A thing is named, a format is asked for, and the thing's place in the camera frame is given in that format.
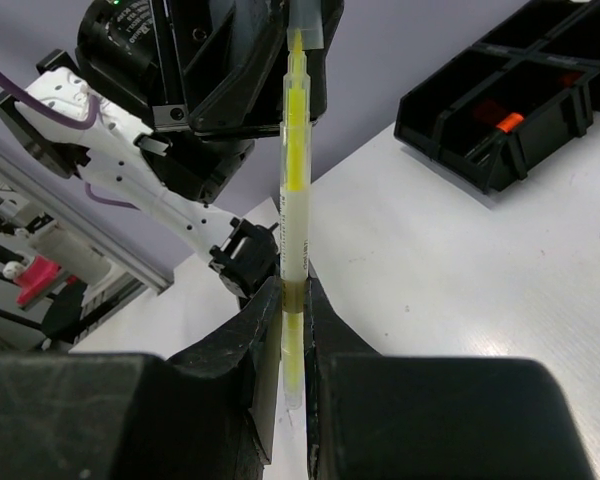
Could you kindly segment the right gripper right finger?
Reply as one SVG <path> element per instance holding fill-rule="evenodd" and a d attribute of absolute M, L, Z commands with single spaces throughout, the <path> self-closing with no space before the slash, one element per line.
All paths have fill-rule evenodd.
<path fill-rule="evenodd" d="M 562 388 L 520 358 L 384 356 L 305 287 L 312 479 L 590 479 Z"/>

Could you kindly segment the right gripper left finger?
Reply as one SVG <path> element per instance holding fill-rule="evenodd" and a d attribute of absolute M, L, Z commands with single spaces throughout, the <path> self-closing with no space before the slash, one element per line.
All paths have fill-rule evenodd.
<path fill-rule="evenodd" d="M 169 359 L 0 352 L 0 479 L 259 479 L 271 462 L 281 282 Z"/>

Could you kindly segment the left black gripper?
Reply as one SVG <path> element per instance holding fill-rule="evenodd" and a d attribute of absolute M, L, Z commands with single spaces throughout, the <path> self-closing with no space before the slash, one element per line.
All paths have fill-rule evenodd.
<path fill-rule="evenodd" d="M 152 128 L 207 140 L 279 135 L 289 2 L 150 2 L 159 72 Z M 305 51 L 311 121 L 327 108 L 326 56 L 343 10 L 322 1 L 324 48 Z"/>

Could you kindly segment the clear pen cap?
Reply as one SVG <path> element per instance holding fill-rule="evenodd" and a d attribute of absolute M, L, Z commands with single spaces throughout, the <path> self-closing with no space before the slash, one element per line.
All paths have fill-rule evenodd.
<path fill-rule="evenodd" d="M 287 40 L 290 51 L 322 50 L 324 30 L 321 0 L 291 0 Z"/>

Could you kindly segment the yellow pen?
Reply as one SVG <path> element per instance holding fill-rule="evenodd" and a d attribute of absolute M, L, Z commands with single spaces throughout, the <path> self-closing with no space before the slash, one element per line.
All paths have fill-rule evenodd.
<path fill-rule="evenodd" d="M 298 409 L 304 391 L 304 292 L 308 277 L 309 190 L 311 173 L 311 80 L 303 35 L 289 33 L 283 79 L 280 182 L 281 354 L 287 407 Z"/>

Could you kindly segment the orange highlighter marker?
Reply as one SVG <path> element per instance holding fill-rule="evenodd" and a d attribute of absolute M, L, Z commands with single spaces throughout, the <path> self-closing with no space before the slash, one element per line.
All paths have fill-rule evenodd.
<path fill-rule="evenodd" d="M 479 165 L 481 163 L 484 163 L 485 158 L 489 155 L 489 151 L 492 148 L 492 146 L 495 144 L 495 142 L 497 140 L 499 140 L 501 137 L 503 137 L 504 135 L 508 135 L 508 134 L 505 134 L 504 132 L 498 130 L 496 128 L 496 125 L 495 125 L 494 130 L 492 132 L 490 132 L 489 134 L 487 134 L 485 137 L 483 137 L 476 144 L 476 146 L 471 150 L 471 152 L 467 154 L 467 158 L 473 164 Z"/>

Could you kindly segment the orange highlighter cap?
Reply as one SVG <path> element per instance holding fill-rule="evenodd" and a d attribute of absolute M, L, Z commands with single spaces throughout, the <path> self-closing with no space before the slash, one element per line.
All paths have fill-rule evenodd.
<path fill-rule="evenodd" d="M 524 116 L 517 112 L 511 112 L 503 120 L 501 120 L 496 128 L 505 134 L 511 133 L 514 128 L 524 121 Z"/>

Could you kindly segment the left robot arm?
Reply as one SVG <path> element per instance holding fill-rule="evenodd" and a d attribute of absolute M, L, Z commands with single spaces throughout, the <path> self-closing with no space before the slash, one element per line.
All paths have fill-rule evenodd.
<path fill-rule="evenodd" d="M 0 118 L 63 178 L 112 191 L 168 228 L 241 300 L 275 275 L 270 229 L 215 207 L 257 139 L 282 132 L 300 31 L 309 118 L 327 108 L 340 1 L 95 1 L 73 54 L 20 88 L 0 72 Z"/>

